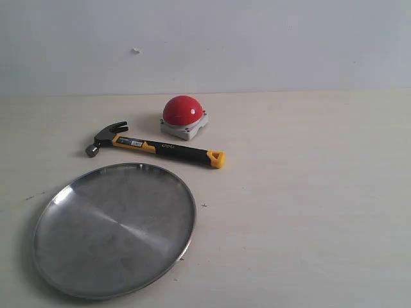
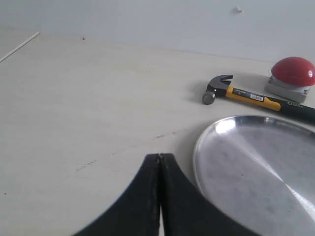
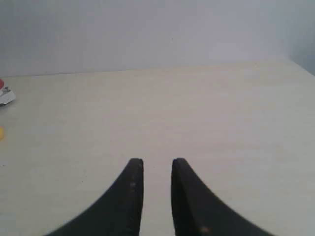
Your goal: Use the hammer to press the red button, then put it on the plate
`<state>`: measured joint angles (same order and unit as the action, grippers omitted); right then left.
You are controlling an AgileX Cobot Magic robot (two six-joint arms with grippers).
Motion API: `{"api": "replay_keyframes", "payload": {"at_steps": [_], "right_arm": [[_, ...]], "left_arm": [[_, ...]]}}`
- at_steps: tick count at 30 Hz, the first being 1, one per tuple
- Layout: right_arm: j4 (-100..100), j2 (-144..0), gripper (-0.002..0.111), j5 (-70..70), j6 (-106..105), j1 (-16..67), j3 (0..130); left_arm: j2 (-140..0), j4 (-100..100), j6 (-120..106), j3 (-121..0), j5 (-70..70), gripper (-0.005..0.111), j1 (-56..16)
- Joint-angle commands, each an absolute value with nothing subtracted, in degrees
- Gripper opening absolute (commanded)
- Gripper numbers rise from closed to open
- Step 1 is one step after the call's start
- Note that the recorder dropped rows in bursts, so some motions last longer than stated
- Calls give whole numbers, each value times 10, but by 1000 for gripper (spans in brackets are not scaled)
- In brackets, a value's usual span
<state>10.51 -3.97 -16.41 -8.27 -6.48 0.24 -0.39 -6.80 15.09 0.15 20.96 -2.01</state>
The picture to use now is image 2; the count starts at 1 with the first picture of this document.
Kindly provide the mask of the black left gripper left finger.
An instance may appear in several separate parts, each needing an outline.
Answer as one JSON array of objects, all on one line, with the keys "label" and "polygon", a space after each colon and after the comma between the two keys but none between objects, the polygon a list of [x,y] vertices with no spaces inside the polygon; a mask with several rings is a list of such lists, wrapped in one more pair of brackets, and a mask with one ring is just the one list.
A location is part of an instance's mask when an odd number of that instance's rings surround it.
[{"label": "black left gripper left finger", "polygon": [[123,194],[77,236],[157,236],[159,234],[159,154],[146,155]]}]

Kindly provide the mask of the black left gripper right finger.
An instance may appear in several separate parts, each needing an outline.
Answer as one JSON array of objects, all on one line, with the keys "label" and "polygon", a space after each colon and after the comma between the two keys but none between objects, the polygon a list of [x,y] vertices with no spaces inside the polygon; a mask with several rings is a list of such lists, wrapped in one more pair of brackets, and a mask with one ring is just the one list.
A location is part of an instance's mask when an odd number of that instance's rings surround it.
[{"label": "black left gripper right finger", "polygon": [[255,236],[194,187],[171,153],[160,155],[160,202],[166,236]]}]

